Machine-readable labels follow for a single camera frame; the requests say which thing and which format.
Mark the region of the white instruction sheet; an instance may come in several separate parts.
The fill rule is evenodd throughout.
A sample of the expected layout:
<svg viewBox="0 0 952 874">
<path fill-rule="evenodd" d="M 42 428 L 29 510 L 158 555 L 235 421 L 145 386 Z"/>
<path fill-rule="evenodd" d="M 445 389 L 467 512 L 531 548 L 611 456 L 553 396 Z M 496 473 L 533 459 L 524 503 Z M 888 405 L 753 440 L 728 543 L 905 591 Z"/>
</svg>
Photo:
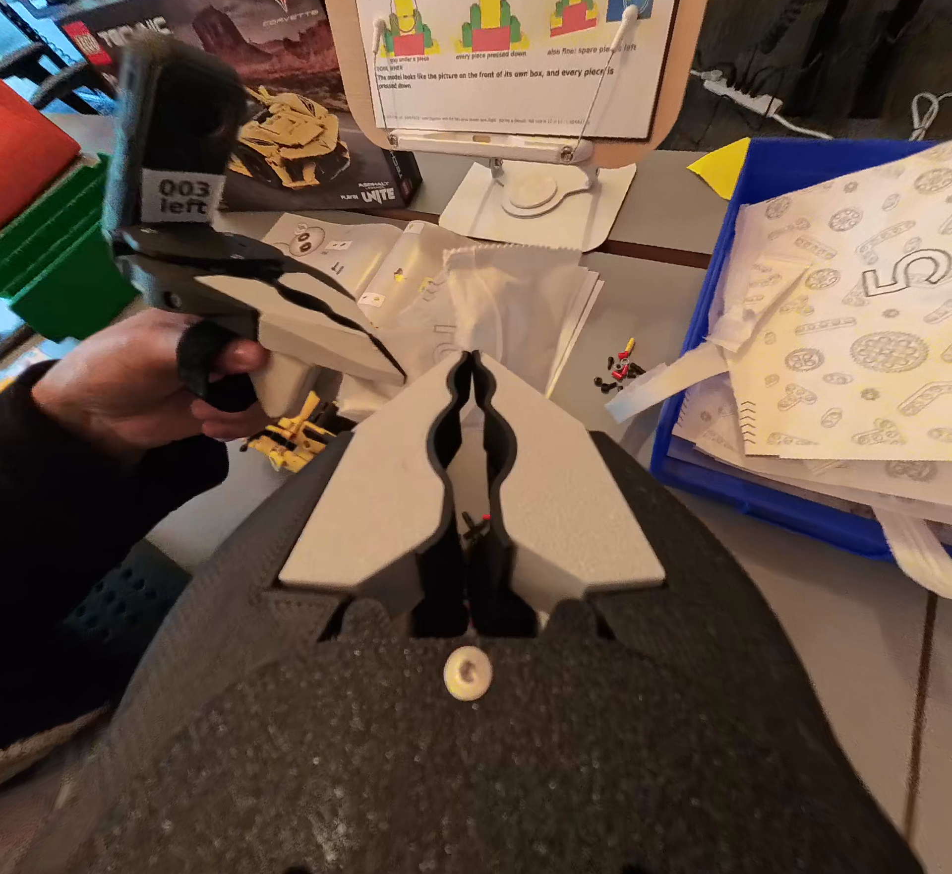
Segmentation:
<svg viewBox="0 0 952 874">
<path fill-rule="evenodd" d="M 356 0 L 391 129 L 646 140 L 679 0 Z"/>
</svg>

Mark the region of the green plastic bin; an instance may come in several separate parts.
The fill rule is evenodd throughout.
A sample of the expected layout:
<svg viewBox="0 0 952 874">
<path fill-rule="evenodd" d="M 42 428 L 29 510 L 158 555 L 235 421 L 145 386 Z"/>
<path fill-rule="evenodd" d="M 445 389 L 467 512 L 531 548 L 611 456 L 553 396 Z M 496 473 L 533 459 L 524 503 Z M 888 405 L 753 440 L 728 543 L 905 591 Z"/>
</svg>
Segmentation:
<svg viewBox="0 0 952 874">
<path fill-rule="evenodd" d="M 2 228 L 2 303 L 55 342 L 88 338 L 138 296 L 103 237 L 110 160 L 83 156 Z"/>
</svg>

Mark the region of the instruction booklet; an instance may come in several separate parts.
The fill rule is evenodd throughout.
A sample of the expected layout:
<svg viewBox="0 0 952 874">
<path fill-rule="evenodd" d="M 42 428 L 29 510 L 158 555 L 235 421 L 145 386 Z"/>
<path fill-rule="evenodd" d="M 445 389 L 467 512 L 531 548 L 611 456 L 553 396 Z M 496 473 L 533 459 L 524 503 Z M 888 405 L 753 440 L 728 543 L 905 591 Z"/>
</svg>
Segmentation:
<svg viewBox="0 0 952 874">
<path fill-rule="evenodd" d="M 386 223 L 342 225 L 292 214 L 280 216 L 264 241 L 294 260 L 334 277 L 359 302 L 362 310 L 366 305 L 379 307 L 387 295 L 392 295 L 390 305 L 384 308 L 384 317 L 391 317 L 398 306 L 408 303 L 411 285 L 421 277 L 435 274 L 443 250 L 480 244 L 505 245 L 464 238 L 422 221 L 403 228 Z M 587 272 L 564 328 L 545 396 L 551 394 L 554 381 L 603 287 L 598 272 L 581 266 Z"/>
</svg>

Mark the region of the cluster of small mixed pins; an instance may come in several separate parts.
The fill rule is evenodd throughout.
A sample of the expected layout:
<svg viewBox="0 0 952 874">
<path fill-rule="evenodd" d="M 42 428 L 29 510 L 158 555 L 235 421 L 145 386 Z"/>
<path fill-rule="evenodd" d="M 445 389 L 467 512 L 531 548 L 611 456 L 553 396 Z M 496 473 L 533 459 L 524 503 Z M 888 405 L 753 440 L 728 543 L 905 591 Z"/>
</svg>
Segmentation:
<svg viewBox="0 0 952 874">
<path fill-rule="evenodd" d="M 636 345 L 637 340 L 629 338 L 624 347 L 607 357 L 604 373 L 593 378 L 594 387 L 603 395 L 621 392 L 630 382 L 647 375 L 647 369 L 635 360 Z"/>
</svg>

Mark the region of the toy car set box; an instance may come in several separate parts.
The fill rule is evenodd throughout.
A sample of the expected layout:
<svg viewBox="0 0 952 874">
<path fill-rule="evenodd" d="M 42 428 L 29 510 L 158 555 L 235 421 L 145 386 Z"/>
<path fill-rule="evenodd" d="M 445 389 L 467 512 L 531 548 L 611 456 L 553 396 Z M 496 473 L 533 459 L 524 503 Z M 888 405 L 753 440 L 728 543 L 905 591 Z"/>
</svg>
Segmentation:
<svg viewBox="0 0 952 874">
<path fill-rule="evenodd" d="M 325 0 L 77 0 L 58 25 L 115 90 L 126 44 L 152 31 L 229 64 L 245 88 L 230 211 L 405 208 L 415 157 L 376 146 L 351 115 Z"/>
</svg>

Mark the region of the yellow toy car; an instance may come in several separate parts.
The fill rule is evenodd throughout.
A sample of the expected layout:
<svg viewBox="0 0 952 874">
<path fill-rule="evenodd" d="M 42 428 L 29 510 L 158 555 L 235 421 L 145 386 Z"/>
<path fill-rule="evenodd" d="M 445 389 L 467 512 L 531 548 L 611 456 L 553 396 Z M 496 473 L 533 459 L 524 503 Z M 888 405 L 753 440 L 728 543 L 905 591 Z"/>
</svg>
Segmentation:
<svg viewBox="0 0 952 874">
<path fill-rule="evenodd" d="M 354 427 L 354 422 L 339 414 L 336 402 L 323 400 L 311 390 L 296 415 L 282 417 L 245 439 L 240 451 L 261 454 L 276 472 L 296 474 Z"/>
</svg>

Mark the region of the person's left hand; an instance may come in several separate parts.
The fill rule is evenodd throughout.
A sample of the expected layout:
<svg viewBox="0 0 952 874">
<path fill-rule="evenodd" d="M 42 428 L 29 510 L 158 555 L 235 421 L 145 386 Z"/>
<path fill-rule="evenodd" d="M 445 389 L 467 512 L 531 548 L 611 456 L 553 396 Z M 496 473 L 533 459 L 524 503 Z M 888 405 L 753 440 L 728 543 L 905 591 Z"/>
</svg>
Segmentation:
<svg viewBox="0 0 952 874">
<path fill-rule="evenodd" d="M 34 404 L 65 430 L 113 456 L 206 436 L 244 439 L 270 419 L 259 404 L 223 412 L 179 378 L 176 349 L 193 316 L 146 309 L 89 337 L 32 387 Z"/>
</svg>

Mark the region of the red plastic bin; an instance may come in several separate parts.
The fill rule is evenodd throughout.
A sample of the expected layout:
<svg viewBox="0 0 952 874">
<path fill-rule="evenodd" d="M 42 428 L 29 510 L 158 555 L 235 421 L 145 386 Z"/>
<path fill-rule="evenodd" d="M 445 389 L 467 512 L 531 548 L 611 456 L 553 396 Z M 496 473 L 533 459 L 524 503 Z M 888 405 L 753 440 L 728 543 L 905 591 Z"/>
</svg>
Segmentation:
<svg viewBox="0 0 952 874">
<path fill-rule="evenodd" d="M 1 82 L 1 227 L 24 212 L 80 153 L 78 142 Z"/>
</svg>

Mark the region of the blue plastic bin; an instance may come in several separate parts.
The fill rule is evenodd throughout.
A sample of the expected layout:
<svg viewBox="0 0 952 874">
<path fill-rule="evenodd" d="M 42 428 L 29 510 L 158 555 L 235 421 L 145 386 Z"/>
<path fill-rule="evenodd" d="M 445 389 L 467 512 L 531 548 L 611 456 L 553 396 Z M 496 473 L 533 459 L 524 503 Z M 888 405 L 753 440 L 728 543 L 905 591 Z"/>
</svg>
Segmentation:
<svg viewBox="0 0 952 874">
<path fill-rule="evenodd" d="M 727 276 L 729 264 L 738 263 L 750 253 L 734 251 L 736 220 L 743 205 L 775 199 L 847 173 L 892 163 L 938 143 L 941 142 L 755 142 L 724 215 L 683 352 L 703 343 L 717 344 L 727 360 L 744 345 L 738 338 L 727 339 L 727 324 L 718 325 L 716 317 L 711 316 L 712 312 L 720 311 L 718 289 Z M 740 471 L 719 462 L 704 465 L 700 453 L 686 439 L 674 434 L 686 392 L 671 397 L 660 419 L 651 470 L 664 483 L 725 503 L 739 513 L 863 558 L 894 562 L 873 508 L 810 492 L 785 492 L 765 480 L 745 479 Z M 923 521 L 950 552 L 950 525 Z"/>
</svg>

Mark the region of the crumpled printed paper bag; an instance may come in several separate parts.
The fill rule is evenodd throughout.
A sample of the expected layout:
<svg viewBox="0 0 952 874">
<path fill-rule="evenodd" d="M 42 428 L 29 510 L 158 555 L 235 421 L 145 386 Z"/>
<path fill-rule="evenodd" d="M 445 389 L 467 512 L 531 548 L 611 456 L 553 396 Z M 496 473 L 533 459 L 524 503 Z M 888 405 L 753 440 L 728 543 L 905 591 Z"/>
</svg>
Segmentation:
<svg viewBox="0 0 952 874">
<path fill-rule="evenodd" d="M 718 289 L 717 324 L 727 324 L 727 339 L 747 344 L 760 324 L 807 271 L 801 255 L 746 253 L 731 262 Z M 745 479 L 765 480 L 785 492 L 810 492 L 899 512 L 920 520 L 950 525 L 950 463 L 835 462 L 746 456 L 738 409 L 729 374 L 702 380 L 689 388 L 674 424 L 674 434 L 686 439 L 701 462 L 719 462 L 740 471 Z"/>
</svg>

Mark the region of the wooden document stand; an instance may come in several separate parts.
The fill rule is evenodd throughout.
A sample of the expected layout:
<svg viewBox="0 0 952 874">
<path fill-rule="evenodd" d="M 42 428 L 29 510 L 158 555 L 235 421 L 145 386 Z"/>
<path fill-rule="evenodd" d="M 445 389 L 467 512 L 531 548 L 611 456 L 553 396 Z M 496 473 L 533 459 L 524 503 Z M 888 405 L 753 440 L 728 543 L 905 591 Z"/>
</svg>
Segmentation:
<svg viewBox="0 0 952 874">
<path fill-rule="evenodd" d="M 473 165 L 440 225 L 473 239 L 589 252 L 607 239 L 637 162 L 672 130 L 684 102 L 708 0 L 679 0 L 646 140 L 391 129 L 374 112 L 375 75 L 356 0 L 326 0 L 345 94 L 363 134 L 417 156 L 465 157 Z"/>
</svg>

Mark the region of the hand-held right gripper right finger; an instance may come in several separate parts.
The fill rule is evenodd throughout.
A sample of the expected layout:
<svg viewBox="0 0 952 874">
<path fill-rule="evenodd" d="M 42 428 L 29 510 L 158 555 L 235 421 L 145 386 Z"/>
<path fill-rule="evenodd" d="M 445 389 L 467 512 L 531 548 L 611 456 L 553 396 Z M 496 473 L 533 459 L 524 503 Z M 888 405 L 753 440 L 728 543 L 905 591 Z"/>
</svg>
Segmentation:
<svg viewBox="0 0 952 874">
<path fill-rule="evenodd" d="M 470 354 L 488 526 L 469 558 L 470 619 L 536 635 L 566 601 L 659 587 L 664 569 L 592 433 L 494 358 Z"/>
</svg>

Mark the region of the yellow paper triangle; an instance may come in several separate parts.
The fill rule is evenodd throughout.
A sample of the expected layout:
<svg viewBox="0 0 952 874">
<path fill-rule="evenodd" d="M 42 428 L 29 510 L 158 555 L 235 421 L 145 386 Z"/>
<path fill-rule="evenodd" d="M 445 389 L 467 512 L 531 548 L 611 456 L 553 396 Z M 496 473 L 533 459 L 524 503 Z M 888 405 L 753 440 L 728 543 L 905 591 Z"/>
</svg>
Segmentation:
<svg viewBox="0 0 952 874">
<path fill-rule="evenodd" d="M 752 140 L 744 137 L 702 155 L 686 169 L 703 181 L 720 199 L 730 201 L 744 168 Z"/>
</svg>

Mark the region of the person's left forearm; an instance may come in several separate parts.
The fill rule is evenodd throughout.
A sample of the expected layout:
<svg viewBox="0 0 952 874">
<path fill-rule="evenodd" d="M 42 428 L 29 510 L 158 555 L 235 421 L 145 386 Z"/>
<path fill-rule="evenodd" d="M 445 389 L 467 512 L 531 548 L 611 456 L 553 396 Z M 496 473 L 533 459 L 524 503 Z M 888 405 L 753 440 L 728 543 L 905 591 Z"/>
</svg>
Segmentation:
<svg viewBox="0 0 952 874">
<path fill-rule="evenodd" d="M 49 418 L 28 368 L 1 399 L 1 743 L 111 706 L 137 661 L 110 658 L 65 626 L 93 586 L 152 528 L 229 475 L 223 443 L 190 437 L 114 460 Z"/>
</svg>

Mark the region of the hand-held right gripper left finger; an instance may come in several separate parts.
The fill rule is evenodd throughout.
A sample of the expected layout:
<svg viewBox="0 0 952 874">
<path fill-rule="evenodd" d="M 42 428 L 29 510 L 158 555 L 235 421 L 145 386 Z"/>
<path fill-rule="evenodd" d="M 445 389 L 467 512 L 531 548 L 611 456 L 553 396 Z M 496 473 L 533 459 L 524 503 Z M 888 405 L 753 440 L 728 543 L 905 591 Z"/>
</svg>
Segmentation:
<svg viewBox="0 0 952 874">
<path fill-rule="evenodd" d="M 465 560 L 448 464 L 462 444 L 471 355 L 456 352 L 357 425 L 278 579 L 369 598 L 419 637 L 464 634 Z"/>
</svg>

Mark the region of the white power strip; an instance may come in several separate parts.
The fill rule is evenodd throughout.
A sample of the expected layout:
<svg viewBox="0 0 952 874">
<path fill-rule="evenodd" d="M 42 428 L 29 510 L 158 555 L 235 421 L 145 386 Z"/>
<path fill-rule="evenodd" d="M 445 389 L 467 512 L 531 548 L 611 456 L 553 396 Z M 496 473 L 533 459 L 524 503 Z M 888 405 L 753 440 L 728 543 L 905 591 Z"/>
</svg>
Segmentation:
<svg viewBox="0 0 952 874">
<path fill-rule="evenodd" d="M 727 99 L 735 106 L 758 117 L 773 118 L 782 110 L 782 100 L 770 94 L 753 95 L 727 82 L 726 75 L 717 69 L 690 71 L 690 75 L 702 83 L 703 88 L 714 96 Z"/>
</svg>

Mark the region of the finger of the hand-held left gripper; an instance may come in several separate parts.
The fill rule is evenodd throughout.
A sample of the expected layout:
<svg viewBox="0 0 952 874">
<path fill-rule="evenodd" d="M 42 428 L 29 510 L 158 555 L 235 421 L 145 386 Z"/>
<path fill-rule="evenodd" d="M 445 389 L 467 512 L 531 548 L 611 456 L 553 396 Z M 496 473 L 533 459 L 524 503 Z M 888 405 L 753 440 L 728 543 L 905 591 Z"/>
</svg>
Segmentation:
<svg viewBox="0 0 952 874">
<path fill-rule="evenodd" d="M 331 276 L 314 270 L 287 271 L 280 276 L 280 286 L 288 291 L 282 295 L 290 301 L 316 310 L 314 303 L 320 302 L 328 317 L 374 329 L 357 300 Z"/>
<path fill-rule="evenodd" d="M 301 306 L 282 295 L 280 278 L 265 282 L 236 276 L 202 276 L 198 283 L 257 312 L 258 340 L 274 354 L 364 380 L 403 384 L 406 372 L 377 338 L 347 320 L 328 317 L 323 304 Z"/>
</svg>

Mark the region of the small printed paper bag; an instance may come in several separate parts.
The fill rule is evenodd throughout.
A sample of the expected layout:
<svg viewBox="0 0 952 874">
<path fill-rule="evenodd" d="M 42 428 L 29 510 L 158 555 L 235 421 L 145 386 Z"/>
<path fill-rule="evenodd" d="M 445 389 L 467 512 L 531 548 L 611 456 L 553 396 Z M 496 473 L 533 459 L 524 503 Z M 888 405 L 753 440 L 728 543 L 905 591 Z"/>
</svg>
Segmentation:
<svg viewBox="0 0 952 874">
<path fill-rule="evenodd" d="M 496 244 L 443 250 L 435 274 L 411 285 L 410 300 L 391 317 L 383 311 L 392 295 L 379 307 L 363 306 L 377 338 L 404 369 L 405 384 L 347 373 L 339 410 L 359 423 L 463 351 L 494 358 L 546 394 L 586 272 L 574 250 Z"/>
</svg>

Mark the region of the person's fleece-lined jacket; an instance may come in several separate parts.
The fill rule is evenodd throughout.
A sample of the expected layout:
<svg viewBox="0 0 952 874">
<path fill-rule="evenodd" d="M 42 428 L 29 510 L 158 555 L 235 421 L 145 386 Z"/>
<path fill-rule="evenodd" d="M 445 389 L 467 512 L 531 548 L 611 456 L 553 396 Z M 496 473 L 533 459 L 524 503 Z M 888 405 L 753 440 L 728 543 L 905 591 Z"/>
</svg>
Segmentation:
<svg viewBox="0 0 952 874">
<path fill-rule="evenodd" d="M 29 772 L 57 749 L 68 746 L 105 725 L 113 707 L 102 705 L 88 713 L 1 746 L 1 785 Z"/>
</svg>

